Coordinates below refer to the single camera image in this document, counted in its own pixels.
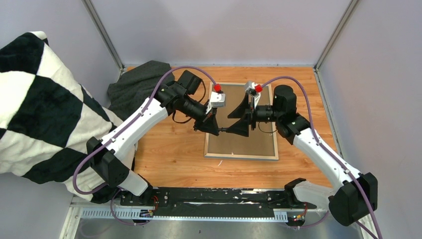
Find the wooden photo frame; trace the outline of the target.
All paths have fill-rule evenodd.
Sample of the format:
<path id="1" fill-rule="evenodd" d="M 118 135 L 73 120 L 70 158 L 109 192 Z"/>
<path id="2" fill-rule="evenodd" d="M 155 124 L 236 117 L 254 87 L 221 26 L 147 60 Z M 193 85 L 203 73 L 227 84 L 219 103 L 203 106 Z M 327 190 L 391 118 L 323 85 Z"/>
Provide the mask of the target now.
<path id="1" fill-rule="evenodd" d="M 227 116 L 243 100 L 244 83 L 221 83 L 226 94 L 225 107 L 217 109 L 216 121 L 219 127 L 229 127 L 238 119 Z M 278 144 L 273 122 L 259 123 L 249 136 L 220 132 L 218 136 L 206 133 L 204 157 L 244 160 L 278 161 Z"/>

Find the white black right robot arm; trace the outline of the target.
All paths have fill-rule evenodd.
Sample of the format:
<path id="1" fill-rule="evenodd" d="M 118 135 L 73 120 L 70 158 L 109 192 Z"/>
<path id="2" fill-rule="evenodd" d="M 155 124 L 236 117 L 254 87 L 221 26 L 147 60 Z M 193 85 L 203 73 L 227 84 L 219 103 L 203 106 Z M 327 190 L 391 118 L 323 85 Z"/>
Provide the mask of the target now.
<path id="1" fill-rule="evenodd" d="M 249 136 L 261 122 L 273 122 L 277 133 L 302 151 L 327 177 L 332 187 L 298 178 L 285 185 L 284 201 L 296 208 L 310 203 L 328 211 L 343 226 L 349 226 L 378 207 L 378 180 L 372 173 L 361 173 L 327 146 L 308 119 L 297 112 L 297 96 L 287 85 L 274 89 L 270 105 L 259 105 L 261 85 L 247 83 L 242 102 L 228 118 L 238 121 L 228 133 Z"/>

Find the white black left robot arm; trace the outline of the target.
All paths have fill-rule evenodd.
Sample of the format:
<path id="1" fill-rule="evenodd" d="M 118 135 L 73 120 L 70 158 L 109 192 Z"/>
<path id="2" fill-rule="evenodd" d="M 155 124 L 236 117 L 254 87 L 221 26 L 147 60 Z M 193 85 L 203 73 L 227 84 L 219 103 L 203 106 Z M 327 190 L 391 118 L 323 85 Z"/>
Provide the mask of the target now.
<path id="1" fill-rule="evenodd" d="M 202 80 L 185 70 L 176 81 L 164 83 L 171 71 L 159 80 L 152 95 L 120 126 L 100 140 L 92 137 L 87 142 L 90 167 L 112 188 L 120 188 L 133 194 L 141 206 L 152 201 L 150 184 L 131 170 L 129 152 L 136 143 L 160 121 L 175 111 L 194 120 L 194 130 L 218 135 L 216 110 L 225 106 L 225 94 L 214 83 L 210 99 L 203 105 L 192 99 Z"/>

